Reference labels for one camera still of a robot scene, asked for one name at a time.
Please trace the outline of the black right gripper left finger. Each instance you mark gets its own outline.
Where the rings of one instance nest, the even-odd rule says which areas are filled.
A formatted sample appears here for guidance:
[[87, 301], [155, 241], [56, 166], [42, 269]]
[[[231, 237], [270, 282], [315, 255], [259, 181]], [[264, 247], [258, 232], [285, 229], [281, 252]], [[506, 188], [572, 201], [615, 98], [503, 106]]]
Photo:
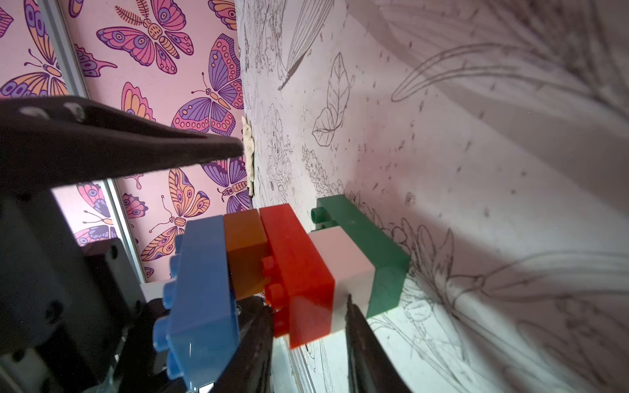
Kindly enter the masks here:
[[211, 392], [272, 392], [273, 311], [259, 296], [238, 302], [245, 319], [242, 340]]

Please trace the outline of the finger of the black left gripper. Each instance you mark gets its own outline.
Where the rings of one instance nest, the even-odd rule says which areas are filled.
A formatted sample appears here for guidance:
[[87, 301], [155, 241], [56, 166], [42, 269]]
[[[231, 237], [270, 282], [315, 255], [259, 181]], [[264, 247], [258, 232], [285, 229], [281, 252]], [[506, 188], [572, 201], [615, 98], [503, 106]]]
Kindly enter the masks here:
[[1, 101], [4, 192], [36, 192], [242, 153], [239, 139], [174, 129], [76, 96]]

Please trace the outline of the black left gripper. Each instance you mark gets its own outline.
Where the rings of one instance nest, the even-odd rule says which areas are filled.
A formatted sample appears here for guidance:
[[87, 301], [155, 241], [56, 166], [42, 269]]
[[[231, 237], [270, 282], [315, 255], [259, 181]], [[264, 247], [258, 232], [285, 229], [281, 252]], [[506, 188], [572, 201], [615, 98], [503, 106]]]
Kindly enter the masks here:
[[50, 192], [2, 196], [2, 391], [164, 392], [164, 313], [119, 240], [78, 245]]

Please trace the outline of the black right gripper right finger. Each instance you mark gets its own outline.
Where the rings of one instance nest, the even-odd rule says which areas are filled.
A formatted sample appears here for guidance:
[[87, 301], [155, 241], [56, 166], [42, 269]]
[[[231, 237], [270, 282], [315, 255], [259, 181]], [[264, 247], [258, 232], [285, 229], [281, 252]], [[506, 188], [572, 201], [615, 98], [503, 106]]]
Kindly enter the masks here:
[[349, 391], [410, 393], [352, 296], [345, 321]]

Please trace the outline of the blue lego brick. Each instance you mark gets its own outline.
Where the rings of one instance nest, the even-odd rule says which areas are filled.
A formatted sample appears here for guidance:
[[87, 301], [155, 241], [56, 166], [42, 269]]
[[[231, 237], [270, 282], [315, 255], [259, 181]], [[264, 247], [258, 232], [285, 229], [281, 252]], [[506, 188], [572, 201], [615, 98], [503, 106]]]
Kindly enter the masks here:
[[188, 222], [171, 273], [162, 296], [169, 314], [155, 322], [152, 342], [168, 353], [167, 376], [195, 391], [218, 380], [239, 345], [223, 216]]

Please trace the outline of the red lego brick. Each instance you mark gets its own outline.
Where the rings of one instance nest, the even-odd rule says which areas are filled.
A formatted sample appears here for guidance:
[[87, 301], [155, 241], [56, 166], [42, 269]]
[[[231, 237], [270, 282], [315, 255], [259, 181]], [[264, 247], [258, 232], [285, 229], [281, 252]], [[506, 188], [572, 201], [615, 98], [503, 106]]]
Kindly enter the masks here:
[[294, 350], [330, 334], [334, 277], [289, 204], [259, 209], [270, 247], [262, 259], [275, 337]]

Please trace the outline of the white lego brick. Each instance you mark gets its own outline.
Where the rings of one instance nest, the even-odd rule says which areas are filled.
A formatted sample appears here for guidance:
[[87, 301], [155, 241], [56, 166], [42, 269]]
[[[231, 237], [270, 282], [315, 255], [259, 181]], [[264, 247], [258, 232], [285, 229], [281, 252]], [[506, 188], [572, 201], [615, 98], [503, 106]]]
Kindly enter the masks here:
[[331, 333], [334, 334], [345, 329], [349, 296], [363, 315], [367, 315], [375, 267], [340, 226], [316, 230], [309, 236], [334, 278], [331, 324]]

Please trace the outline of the green lego plate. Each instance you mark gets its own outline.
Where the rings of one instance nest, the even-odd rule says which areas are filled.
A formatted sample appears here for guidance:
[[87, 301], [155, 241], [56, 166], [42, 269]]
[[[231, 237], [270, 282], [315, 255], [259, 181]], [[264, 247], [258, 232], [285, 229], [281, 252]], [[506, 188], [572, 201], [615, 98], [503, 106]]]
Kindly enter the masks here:
[[316, 229], [338, 226], [375, 267], [368, 319], [398, 307], [410, 256], [343, 195], [321, 197], [311, 210]]

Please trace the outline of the orange lego brick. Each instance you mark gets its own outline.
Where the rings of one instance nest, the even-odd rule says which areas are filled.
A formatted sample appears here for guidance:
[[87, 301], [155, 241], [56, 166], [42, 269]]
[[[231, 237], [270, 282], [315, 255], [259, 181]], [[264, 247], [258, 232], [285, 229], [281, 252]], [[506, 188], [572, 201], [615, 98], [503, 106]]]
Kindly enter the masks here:
[[270, 255], [270, 248], [258, 210], [225, 215], [224, 234], [236, 300], [263, 292], [268, 279], [262, 260]]

